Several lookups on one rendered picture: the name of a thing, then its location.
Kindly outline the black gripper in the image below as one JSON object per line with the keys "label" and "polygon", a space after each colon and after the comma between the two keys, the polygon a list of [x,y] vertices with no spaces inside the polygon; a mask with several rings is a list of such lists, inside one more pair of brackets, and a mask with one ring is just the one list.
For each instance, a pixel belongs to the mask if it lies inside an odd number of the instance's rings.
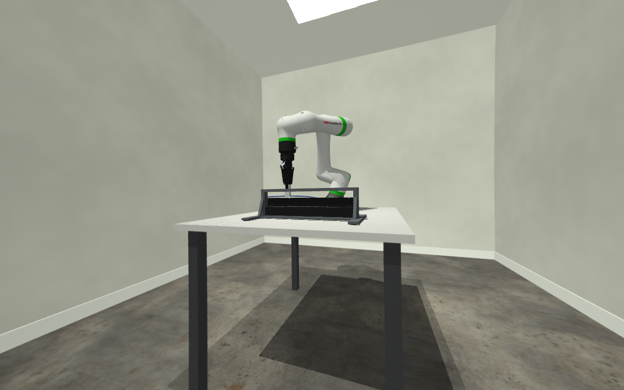
{"label": "black gripper", "polygon": [[[293,160],[294,160],[293,153],[285,153],[285,152],[281,153],[281,161],[283,162],[282,162],[282,165],[280,165],[280,167],[282,171],[282,179],[285,184],[285,189],[291,189],[291,184],[293,183],[293,170],[294,170],[294,167],[292,167]],[[289,196],[291,196],[291,192],[285,192],[285,197],[289,197]]]}

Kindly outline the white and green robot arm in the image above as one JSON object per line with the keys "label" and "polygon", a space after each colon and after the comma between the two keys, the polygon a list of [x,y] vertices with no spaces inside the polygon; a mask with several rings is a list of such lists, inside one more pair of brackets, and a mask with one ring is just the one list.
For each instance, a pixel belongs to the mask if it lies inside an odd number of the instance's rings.
{"label": "white and green robot arm", "polygon": [[296,135],[316,132],[317,178],[331,184],[330,188],[348,187],[351,175],[331,167],[330,141],[331,135],[345,137],[352,130],[351,120],[340,116],[318,115],[309,111],[284,116],[277,122],[279,153],[296,153]]}

